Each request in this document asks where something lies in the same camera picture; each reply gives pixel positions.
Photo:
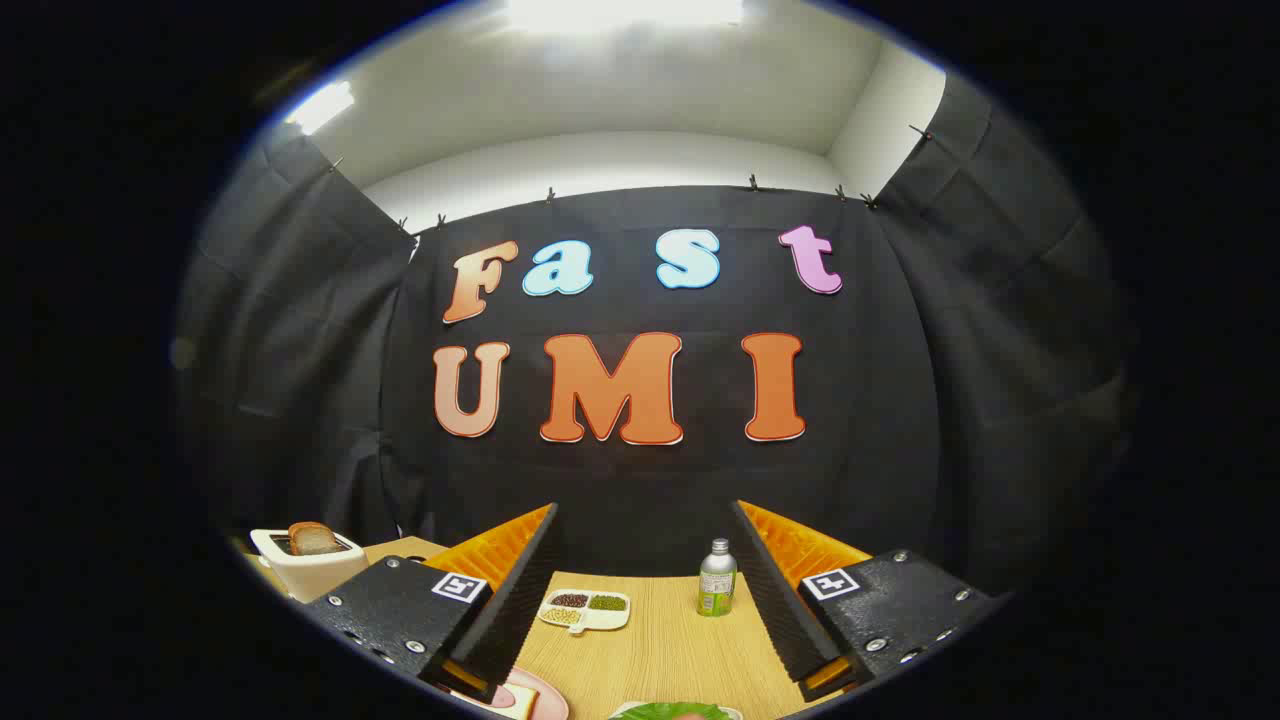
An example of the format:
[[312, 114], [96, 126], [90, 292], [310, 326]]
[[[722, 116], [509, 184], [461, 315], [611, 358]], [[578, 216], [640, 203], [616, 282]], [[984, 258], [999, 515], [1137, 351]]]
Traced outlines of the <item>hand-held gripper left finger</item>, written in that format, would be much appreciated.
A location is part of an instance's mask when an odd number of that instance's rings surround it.
[[492, 701], [562, 560], [558, 510], [548, 503], [422, 561], [388, 555], [303, 615], [402, 675]]

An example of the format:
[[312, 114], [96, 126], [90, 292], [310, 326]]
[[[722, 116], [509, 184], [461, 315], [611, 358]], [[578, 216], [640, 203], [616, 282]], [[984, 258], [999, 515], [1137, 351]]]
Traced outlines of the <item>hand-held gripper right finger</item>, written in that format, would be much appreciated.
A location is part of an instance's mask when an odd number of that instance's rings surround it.
[[948, 648], [1005, 597], [924, 555], [870, 555], [744, 500], [730, 548], [805, 701], [881, 682]]

